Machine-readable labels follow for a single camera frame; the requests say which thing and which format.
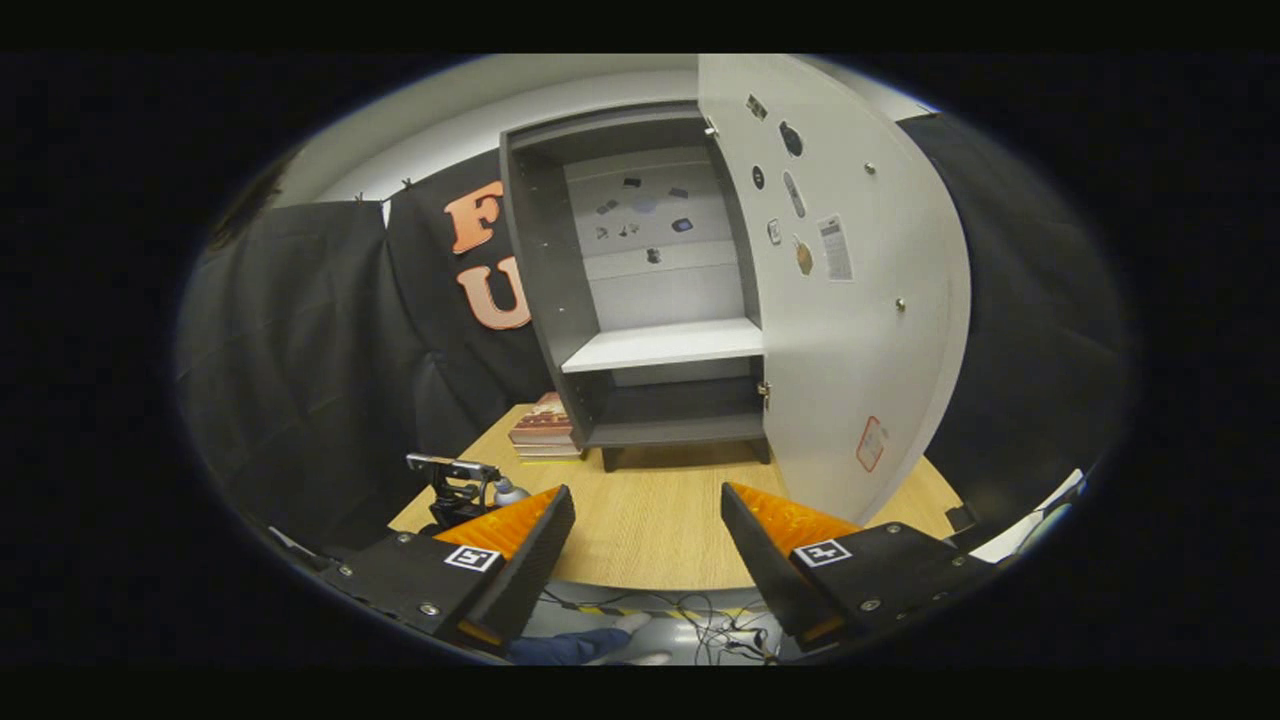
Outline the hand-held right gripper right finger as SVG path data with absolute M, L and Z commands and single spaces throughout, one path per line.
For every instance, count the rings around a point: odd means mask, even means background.
M 719 516 L 762 598 L 804 653 L 855 648 L 924 623 L 997 564 L 890 521 L 850 521 L 737 482 Z

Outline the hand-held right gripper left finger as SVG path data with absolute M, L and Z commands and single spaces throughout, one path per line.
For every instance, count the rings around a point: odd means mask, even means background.
M 392 534 L 325 571 L 325 583 L 402 626 L 463 650 L 524 634 L 576 520 L 556 486 L 435 536 Z

